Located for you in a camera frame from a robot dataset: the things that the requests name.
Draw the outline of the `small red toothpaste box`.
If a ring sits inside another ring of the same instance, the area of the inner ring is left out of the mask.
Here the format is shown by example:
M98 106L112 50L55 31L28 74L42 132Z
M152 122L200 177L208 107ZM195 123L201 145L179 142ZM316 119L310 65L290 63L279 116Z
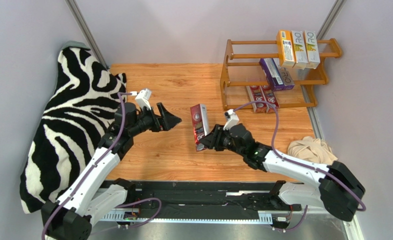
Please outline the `small red toothpaste box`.
M195 150L200 152L206 149L206 147L200 143L200 140L210 132L206 105L200 103L192 106L190 108L190 115L195 141Z

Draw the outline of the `red 3D toothpaste box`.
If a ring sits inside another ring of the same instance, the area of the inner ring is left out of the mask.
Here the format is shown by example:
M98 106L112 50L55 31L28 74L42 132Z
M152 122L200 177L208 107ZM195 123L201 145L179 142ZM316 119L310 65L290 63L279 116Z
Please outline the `red 3D toothpaste box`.
M269 85L261 86L261 90L263 92L265 100L269 102L269 104L266 105L266 113L274 113L275 110L273 109L273 107L276 110L280 108L274 92L271 90Z
M265 113L267 111L267 105L262 102L265 101L265 96L260 86L248 85L246 86L248 97L251 102L256 101L251 104L252 109L255 113Z

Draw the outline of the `purple white R.O.C.S. toothpaste box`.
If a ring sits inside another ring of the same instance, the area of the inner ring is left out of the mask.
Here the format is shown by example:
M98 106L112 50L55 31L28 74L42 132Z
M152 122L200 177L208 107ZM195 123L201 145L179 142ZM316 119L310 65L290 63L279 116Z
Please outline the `purple white R.O.C.S. toothpaste box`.
M295 87L295 82L291 76L291 73L286 68L280 66L278 58L274 58L273 60L277 66L279 73L280 73L280 76L281 76L281 79L282 79L282 82L284 85L283 90L284 91L292 90Z

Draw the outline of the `silver yellow R.O.C.S. toothpaste box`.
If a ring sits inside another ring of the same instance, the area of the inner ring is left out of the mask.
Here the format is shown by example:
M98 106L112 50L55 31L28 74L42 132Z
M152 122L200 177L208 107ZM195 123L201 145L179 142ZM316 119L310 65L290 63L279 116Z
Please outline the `silver yellow R.O.C.S. toothpaste box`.
M293 52L295 58L294 68L305 69L309 61L308 61L303 32L292 30L291 37L292 37Z

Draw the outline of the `orange white R.O.C.S. toothpaste box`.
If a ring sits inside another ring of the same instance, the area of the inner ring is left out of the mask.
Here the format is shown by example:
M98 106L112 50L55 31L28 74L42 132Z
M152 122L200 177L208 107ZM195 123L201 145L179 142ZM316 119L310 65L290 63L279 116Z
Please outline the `orange white R.O.C.S. toothpaste box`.
M316 33L305 30L303 36L308 59L306 67L316 69L321 62Z

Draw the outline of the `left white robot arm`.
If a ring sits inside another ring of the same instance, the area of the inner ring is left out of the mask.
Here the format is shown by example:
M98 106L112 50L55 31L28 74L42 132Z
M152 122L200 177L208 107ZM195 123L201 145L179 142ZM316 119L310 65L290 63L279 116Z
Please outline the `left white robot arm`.
M55 202L48 200L43 205L43 240L87 240L93 227L111 210L122 204L135 204L136 186L128 180L118 178L103 193L97 194L97 191L132 148L135 136L145 131L169 131L182 122L161 102L157 103L157 108L159 114L155 114L151 106L137 109L134 103L120 103L113 123L83 172Z

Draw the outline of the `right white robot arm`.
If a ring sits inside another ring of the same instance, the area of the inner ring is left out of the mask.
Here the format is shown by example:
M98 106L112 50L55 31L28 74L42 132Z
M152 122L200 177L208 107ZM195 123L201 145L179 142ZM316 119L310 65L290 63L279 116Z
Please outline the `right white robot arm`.
M228 130L217 124L199 143L217 152L234 152L254 170L297 180L297 183L282 183L278 189L279 199L288 205L324 208L332 216L346 222L351 221L356 212L364 210L362 198L366 190L340 161L314 163L284 154L256 141L241 123Z

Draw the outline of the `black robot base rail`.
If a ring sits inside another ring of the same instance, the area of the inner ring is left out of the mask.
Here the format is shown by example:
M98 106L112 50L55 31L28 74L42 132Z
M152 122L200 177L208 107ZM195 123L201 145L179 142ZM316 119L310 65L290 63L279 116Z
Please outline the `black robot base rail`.
M102 220L120 225L150 223L251 224L285 229L301 205L278 197L279 183L135 181L129 202Z

